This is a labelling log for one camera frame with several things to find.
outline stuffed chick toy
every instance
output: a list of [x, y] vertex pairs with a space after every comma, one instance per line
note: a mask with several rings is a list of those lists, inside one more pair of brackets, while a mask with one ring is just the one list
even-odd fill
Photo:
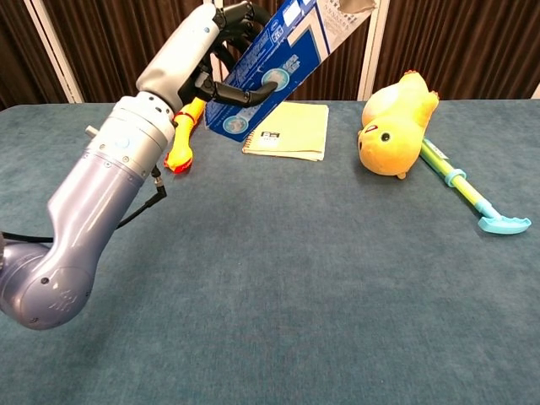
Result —
[[358, 133], [360, 162], [368, 170], [403, 180], [420, 155], [439, 96], [422, 76], [405, 72], [396, 84], [375, 92], [362, 111]]

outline table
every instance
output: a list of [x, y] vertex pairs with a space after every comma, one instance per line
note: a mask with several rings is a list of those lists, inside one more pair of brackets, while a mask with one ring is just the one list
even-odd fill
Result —
[[[540, 102], [443, 100], [427, 132], [532, 221], [512, 236], [421, 159], [404, 181], [365, 170], [364, 103], [313, 102], [322, 162], [199, 127], [191, 171], [164, 171], [168, 197], [113, 235], [79, 316], [35, 332], [2, 314], [0, 403], [540, 403]], [[0, 113], [1, 230], [52, 235], [46, 202], [111, 107]]]

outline blue cardboard box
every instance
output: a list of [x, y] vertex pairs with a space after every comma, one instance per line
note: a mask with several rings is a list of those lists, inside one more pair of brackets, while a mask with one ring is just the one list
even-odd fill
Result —
[[267, 81], [277, 82], [278, 88], [262, 104], [250, 108], [208, 102], [207, 128], [244, 141], [375, 7], [375, 0], [287, 0], [224, 80], [244, 90], [259, 89]]

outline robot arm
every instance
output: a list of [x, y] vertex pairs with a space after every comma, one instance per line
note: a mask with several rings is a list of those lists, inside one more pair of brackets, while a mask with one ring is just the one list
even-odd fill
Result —
[[[249, 2], [195, 9], [138, 78], [138, 94], [121, 98], [99, 131], [89, 131], [92, 140], [47, 205], [51, 247], [0, 234], [5, 314], [35, 330], [73, 319], [89, 299], [102, 251], [173, 140], [175, 113], [195, 97], [250, 106], [276, 89], [267, 84], [245, 92], [215, 83], [211, 75], [210, 54], [223, 56], [223, 41], [244, 44], [254, 37], [253, 22], [269, 20], [262, 11]], [[232, 68], [230, 57], [224, 60]], [[154, 177], [163, 197], [161, 179]]]

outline spiral notebook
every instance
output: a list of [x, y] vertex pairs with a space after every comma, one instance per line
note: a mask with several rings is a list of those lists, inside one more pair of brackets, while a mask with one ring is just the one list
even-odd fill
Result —
[[328, 106], [283, 101], [247, 137], [242, 152], [323, 160]]

